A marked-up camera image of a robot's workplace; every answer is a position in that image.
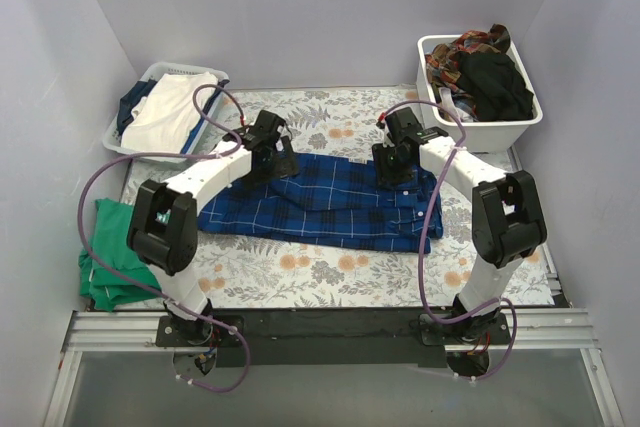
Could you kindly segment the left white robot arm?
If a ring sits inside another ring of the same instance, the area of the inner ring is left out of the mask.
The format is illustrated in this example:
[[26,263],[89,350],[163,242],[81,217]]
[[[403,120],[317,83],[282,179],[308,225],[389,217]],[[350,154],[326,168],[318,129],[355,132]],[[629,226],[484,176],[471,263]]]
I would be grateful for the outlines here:
[[198,247],[198,216],[207,203],[241,180],[253,187],[295,176],[298,162],[286,121],[262,110],[254,123],[226,134],[207,160],[164,182],[147,180],[136,196],[127,246],[149,266],[163,294],[170,325],[193,347],[214,327],[211,302],[190,266]]

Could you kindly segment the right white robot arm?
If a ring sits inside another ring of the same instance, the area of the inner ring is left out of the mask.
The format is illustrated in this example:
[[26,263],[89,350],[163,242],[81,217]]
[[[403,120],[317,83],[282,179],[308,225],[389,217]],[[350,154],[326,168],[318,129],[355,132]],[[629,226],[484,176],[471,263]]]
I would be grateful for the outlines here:
[[476,250],[471,275],[449,314],[427,309],[423,323],[431,332],[475,344],[496,324],[515,271],[547,239],[534,178],[524,170],[493,167],[443,129],[423,127],[405,102],[381,114],[377,126],[386,133],[385,141],[372,147],[380,186],[396,186],[421,168],[471,203]]

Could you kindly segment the blue plaid long sleeve shirt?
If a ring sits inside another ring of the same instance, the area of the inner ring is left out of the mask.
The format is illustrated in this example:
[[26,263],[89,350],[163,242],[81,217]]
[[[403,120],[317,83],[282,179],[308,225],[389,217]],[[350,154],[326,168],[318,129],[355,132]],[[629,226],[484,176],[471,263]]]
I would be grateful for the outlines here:
[[300,154],[295,177],[254,188],[242,181],[210,201],[199,230],[396,253],[428,250],[444,234],[441,205],[431,204],[435,176],[414,170],[413,179],[391,189],[378,186],[372,162]]

